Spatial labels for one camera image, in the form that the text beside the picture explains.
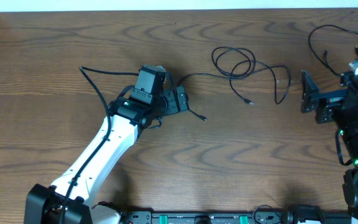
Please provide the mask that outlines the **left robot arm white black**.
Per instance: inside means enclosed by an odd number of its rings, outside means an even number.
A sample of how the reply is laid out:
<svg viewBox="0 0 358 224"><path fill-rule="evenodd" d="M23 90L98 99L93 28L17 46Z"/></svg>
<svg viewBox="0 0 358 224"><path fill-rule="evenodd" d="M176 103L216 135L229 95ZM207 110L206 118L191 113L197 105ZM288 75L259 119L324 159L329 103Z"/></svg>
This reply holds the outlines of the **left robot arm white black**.
<svg viewBox="0 0 358 224"><path fill-rule="evenodd" d="M150 93L129 85L110 102L109 114L77 160L49 187L27 194L24 223L119 223L121 214L95 205L96 196L119 158L152 121L188 110L183 86Z"/></svg>

